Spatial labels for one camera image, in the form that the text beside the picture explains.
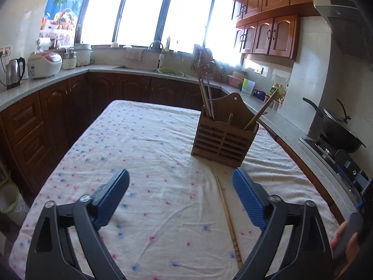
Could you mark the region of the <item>right hand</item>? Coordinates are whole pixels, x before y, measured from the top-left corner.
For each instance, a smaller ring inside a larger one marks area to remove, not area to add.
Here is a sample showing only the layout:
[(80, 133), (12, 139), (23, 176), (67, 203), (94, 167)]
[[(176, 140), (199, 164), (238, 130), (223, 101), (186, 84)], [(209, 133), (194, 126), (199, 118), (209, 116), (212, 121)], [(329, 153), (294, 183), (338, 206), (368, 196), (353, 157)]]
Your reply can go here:
[[(333, 251), (339, 244), (339, 241), (341, 240), (342, 238), (342, 235), (344, 234), (344, 232), (346, 231), (346, 228), (348, 227), (348, 224), (349, 222), (348, 221), (345, 221), (344, 223), (342, 223), (335, 236), (333, 237), (333, 239), (330, 241), (330, 247), (331, 247), (331, 250)], [(358, 233), (354, 233), (347, 246), (346, 246), (346, 251), (345, 251), (345, 264), (342, 266), (340, 272), (339, 272), (339, 275), (341, 275), (342, 273), (345, 272), (345, 270), (347, 270), (347, 268), (350, 266), (350, 264), (352, 263), (352, 261), (355, 259), (355, 257), (358, 255), (359, 251), (360, 251), (360, 247), (359, 247), (359, 244), (358, 244)]]

